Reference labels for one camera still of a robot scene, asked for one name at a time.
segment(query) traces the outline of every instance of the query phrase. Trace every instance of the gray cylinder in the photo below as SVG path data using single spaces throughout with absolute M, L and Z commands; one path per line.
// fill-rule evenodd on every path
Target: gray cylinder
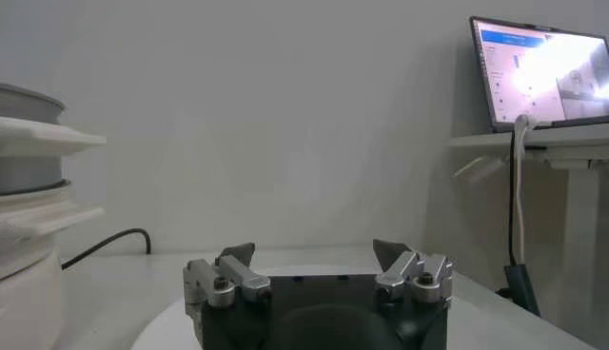
M 43 94 L 0 83 L 0 116 L 59 124 L 64 105 Z M 0 157 L 0 196 L 62 183 L 58 157 Z

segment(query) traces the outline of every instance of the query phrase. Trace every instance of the stacked white trays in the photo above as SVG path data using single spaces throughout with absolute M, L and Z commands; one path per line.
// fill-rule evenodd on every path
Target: stacked white trays
M 0 157 L 62 157 L 106 138 L 66 126 L 0 117 Z M 104 213 L 53 189 L 0 196 L 0 348 L 50 349 L 61 317 L 61 275 L 53 234 Z

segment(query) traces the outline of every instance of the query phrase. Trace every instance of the white wall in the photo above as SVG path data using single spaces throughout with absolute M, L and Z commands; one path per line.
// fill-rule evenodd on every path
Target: white wall
M 451 134 L 485 130 L 472 14 L 603 31 L 600 0 L 4 0 L 0 79 L 108 136 L 72 157 L 105 218 L 66 255 L 142 226 L 157 252 L 406 241 L 503 285 L 506 179 L 455 183 Z M 565 174 L 525 173 L 529 268 L 547 318 L 560 285 Z M 472 218 L 484 213 L 486 220 Z M 125 240 L 105 253 L 141 251 Z

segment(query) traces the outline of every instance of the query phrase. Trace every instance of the white shelf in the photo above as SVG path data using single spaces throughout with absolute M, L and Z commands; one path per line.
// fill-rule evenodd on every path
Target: white shelf
M 0 157 L 60 157 L 105 143 L 67 126 L 0 117 Z
M 511 133 L 484 134 L 452 138 L 452 148 L 504 148 L 510 146 Z M 528 146 L 571 147 L 609 146 L 609 124 L 570 126 L 534 130 L 527 133 Z
M 0 237 L 34 238 L 57 232 L 104 214 L 104 209 L 70 200 L 0 213 Z

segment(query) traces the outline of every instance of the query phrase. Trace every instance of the white container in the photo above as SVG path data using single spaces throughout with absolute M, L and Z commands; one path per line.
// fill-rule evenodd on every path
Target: white container
M 63 327 L 57 252 L 0 281 L 0 349 L 49 350 Z

